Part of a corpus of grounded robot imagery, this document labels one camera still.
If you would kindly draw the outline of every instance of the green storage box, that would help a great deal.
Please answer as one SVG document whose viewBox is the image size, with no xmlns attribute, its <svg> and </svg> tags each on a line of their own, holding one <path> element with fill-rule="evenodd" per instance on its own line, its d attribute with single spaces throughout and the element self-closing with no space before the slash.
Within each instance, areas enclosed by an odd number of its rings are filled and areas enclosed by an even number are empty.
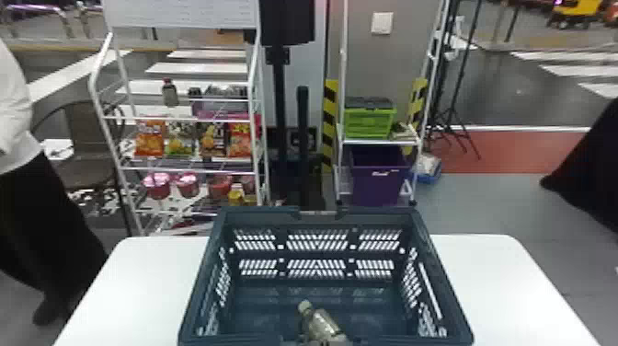
<svg viewBox="0 0 618 346">
<path fill-rule="evenodd" d="M 386 139 L 397 109 L 388 98 L 346 98 L 345 134 L 348 138 Z"/>
</svg>

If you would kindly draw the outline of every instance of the red floor mat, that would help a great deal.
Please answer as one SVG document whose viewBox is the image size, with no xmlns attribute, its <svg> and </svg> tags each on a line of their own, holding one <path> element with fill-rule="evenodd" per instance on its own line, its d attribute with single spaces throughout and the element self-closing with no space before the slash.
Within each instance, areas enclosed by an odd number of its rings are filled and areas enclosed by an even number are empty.
<svg viewBox="0 0 618 346">
<path fill-rule="evenodd" d="M 560 165 L 585 133 L 470 132 L 482 158 L 469 143 L 464 153 L 451 138 L 433 145 L 445 173 L 550 173 Z"/>
</svg>

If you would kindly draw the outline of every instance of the white shirt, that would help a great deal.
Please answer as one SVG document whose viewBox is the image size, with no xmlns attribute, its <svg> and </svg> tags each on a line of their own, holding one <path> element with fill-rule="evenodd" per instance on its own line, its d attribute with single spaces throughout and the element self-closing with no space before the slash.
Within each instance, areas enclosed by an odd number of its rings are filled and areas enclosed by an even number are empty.
<svg viewBox="0 0 618 346">
<path fill-rule="evenodd" d="M 0 40 L 0 174 L 26 165 L 40 153 L 41 146 L 29 131 L 31 120 L 26 78 Z"/>
</svg>

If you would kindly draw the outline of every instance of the yellow black striped post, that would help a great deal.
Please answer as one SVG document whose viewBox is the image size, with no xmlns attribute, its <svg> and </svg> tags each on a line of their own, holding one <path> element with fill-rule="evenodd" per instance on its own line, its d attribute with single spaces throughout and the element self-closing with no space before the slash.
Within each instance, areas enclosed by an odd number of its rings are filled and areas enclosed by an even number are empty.
<svg viewBox="0 0 618 346">
<path fill-rule="evenodd" d="M 420 124 L 423 120 L 423 105 L 425 104 L 425 89 L 427 88 L 427 78 L 417 78 L 412 86 L 410 102 L 407 107 L 407 120 L 412 123 L 417 133 L 420 133 Z M 402 146 L 404 156 L 412 154 L 412 146 Z"/>
<path fill-rule="evenodd" d="M 332 172 L 337 151 L 337 79 L 327 79 L 324 85 L 324 110 L 322 115 L 322 173 Z"/>
</svg>

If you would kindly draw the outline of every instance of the person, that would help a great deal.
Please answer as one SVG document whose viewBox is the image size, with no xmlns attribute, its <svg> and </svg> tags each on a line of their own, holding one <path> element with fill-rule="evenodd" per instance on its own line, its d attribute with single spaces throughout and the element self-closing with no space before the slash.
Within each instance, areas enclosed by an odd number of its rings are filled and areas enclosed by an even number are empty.
<svg viewBox="0 0 618 346">
<path fill-rule="evenodd" d="M 44 326 L 68 317 L 107 254 L 30 133 L 31 106 L 0 40 L 0 271 L 43 292 L 33 323 Z"/>
</svg>

